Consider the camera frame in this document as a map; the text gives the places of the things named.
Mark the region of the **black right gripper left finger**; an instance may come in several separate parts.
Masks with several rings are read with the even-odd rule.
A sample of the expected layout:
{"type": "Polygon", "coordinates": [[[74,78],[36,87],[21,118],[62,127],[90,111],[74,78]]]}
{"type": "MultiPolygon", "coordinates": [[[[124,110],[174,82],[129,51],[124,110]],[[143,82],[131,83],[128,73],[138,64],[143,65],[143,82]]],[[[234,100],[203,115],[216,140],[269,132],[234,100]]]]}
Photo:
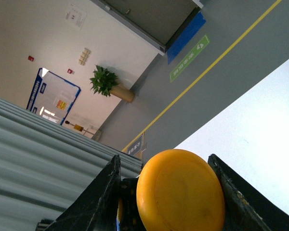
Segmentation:
{"type": "Polygon", "coordinates": [[[115,155],[77,200],[46,230],[115,231],[120,181],[120,156],[115,155]]]}

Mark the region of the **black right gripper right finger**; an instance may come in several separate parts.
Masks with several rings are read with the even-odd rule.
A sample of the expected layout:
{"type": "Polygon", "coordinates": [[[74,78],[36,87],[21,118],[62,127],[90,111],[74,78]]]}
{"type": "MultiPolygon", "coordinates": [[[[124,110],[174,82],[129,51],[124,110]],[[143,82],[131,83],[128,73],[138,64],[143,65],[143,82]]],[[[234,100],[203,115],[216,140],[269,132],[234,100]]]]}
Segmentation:
{"type": "Polygon", "coordinates": [[[217,155],[208,157],[225,199],[224,231],[289,231],[289,215],[274,205],[217,155]]]}

